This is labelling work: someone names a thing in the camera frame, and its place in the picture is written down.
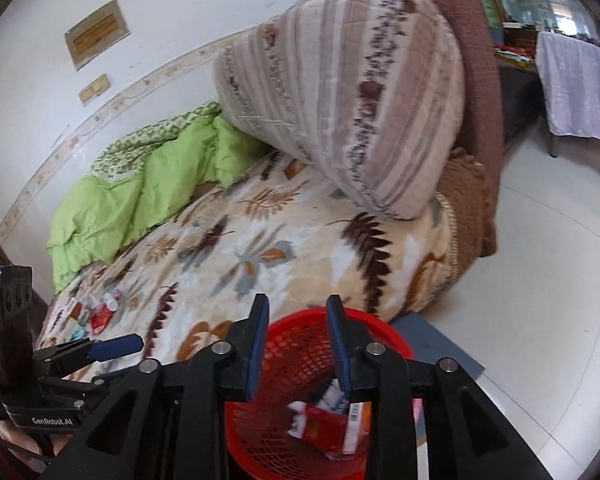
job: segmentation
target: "red plastic trash basket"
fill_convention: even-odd
[[[374,340],[405,358],[413,354],[404,339],[378,318],[351,308],[347,317],[363,322]],[[286,434],[292,400],[307,400],[333,375],[326,309],[311,308],[270,325],[256,398],[228,402],[225,430],[229,452],[258,480],[363,480],[366,454],[352,460],[328,460],[324,453]]]

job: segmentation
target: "floor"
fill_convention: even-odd
[[[480,386],[556,480],[600,448],[600,141],[545,121],[507,155],[500,250],[424,316],[485,367]]]

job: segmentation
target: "green quilt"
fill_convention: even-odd
[[[187,205],[198,184],[229,186],[267,150],[225,122],[218,102],[117,140],[54,214],[46,248],[56,290],[91,262],[111,263]]]

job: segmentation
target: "metal bolt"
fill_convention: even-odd
[[[216,341],[213,343],[211,350],[214,354],[224,355],[231,350],[231,343],[227,341]]]
[[[158,361],[155,359],[145,359],[138,365],[138,370],[143,374],[150,374],[158,368]]]
[[[444,359],[440,359],[440,368],[445,372],[455,372],[458,370],[458,363],[451,357],[445,357]]]
[[[371,355],[382,355],[386,351],[386,347],[377,341],[373,341],[366,346],[366,351]]]

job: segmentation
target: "basket rim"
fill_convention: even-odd
[[[345,307],[344,310],[347,319],[363,322],[372,330],[372,332],[381,333],[391,348],[397,351],[402,357],[405,359],[413,359],[413,352],[411,351],[411,348],[407,342],[388,323],[385,323],[376,316],[373,316],[372,314],[362,310],[349,307]],[[287,330],[288,328],[299,323],[311,322],[316,319],[325,319],[326,311],[326,307],[317,306],[300,310],[293,314],[289,314],[288,316],[282,317],[269,325],[267,340],[269,340],[269,338],[272,336],[276,336],[283,330]],[[243,449],[240,438],[235,430],[235,426],[231,424],[234,409],[235,406],[233,403],[226,402],[224,404],[224,434],[227,451],[231,454],[237,465],[240,466],[245,473],[256,480],[280,480],[280,476],[269,473],[263,469],[262,466],[260,466],[260,464]],[[358,476],[359,475],[352,475],[344,480],[354,480],[357,479]]]

